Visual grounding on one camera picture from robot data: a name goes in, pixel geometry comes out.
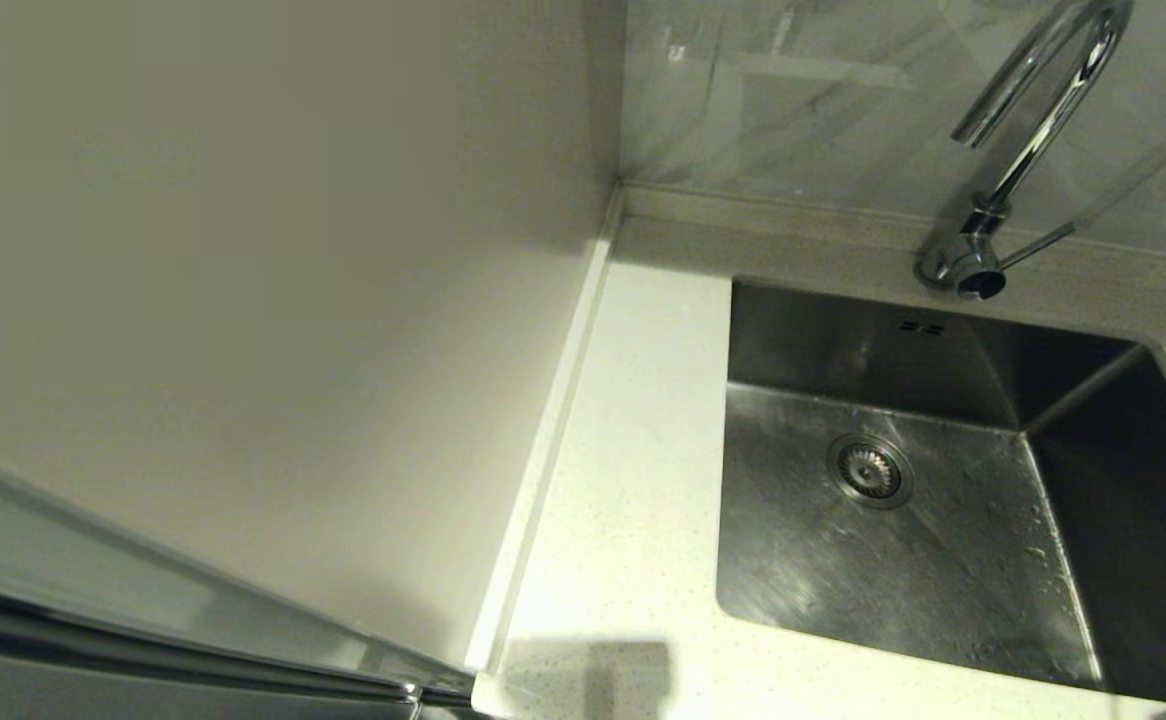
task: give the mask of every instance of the sink basin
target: sink basin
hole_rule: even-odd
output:
[[[717,600],[1166,701],[1166,380],[1139,343],[735,284]]]

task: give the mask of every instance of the marble tile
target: marble tile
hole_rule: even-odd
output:
[[[632,0],[624,176],[958,217],[1017,152],[1051,78],[984,151],[948,133],[1052,5]],[[1095,240],[1166,252],[1166,4],[1137,6],[1105,77],[1014,205],[1013,228],[1081,219]]]

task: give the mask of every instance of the drain strainer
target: drain strainer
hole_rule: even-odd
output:
[[[899,448],[877,436],[841,436],[827,448],[836,485],[868,506],[899,506],[912,495],[912,468]]]

